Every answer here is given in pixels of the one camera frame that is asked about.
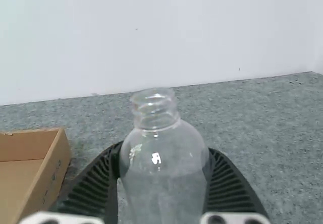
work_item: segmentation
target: clear plastic bottle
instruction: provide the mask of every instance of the clear plastic bottle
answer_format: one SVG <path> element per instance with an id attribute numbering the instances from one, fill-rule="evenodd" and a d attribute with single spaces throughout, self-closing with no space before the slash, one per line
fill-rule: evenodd
<path id="1" fill-rule="evenodd" d="M 180 119 L 172 89 L 135 93 L 135 128 L 120 151 L 120 174 L 136 224 L 198 224 L 209 171 L 199 132 Z"/>

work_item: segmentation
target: bottle neck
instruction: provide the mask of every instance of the bottle neck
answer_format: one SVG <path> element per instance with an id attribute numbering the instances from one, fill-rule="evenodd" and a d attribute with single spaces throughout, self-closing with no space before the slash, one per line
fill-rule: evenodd
<path id="1" fill-rule="evenodd" d="M 131 101 L 135 128 L 157 131 L 175 124 L 180 119 L 175 94 L 171 89 L 144 90 L 134 94 Z"/>

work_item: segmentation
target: cardboard box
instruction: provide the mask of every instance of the cardboard box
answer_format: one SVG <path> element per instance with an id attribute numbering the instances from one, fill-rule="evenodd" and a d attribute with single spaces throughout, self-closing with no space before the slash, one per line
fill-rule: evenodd
<path id="1" fill-rule="evenodd" d="M 0 133 L 0 223 L 49 208 L 70 159 L 62 128 Z"/>

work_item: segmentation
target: black plastic holder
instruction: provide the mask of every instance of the black plastic holder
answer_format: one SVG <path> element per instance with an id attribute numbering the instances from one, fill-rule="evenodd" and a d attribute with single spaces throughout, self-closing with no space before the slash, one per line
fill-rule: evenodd
<path id="1" fill-rule="evenodd" d="M 117 224 L 117 179 L 122 143 L 112 145 L 95 158 L 62 190 L 49 211 L 96 216 L 105 224 Z M 256 193 L 234 164 L 221 152 L 209 150 L 211 176 L 204 212 L 256 212 L 268 218 Z"/>

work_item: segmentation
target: gray carpet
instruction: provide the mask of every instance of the gray carpet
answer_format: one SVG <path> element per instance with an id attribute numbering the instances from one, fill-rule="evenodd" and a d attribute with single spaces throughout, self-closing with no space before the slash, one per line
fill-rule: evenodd
<path id="1" fill-rule="evenodd" d="M 323 222 L 322 75 L 186 86 L 176 94 L 182 118 L 238 167 L 273 223 Z M 65 127 L 73 154 L 67 183 L 131 131 L 130 95 L 0 106 L 0 131 Z"/>

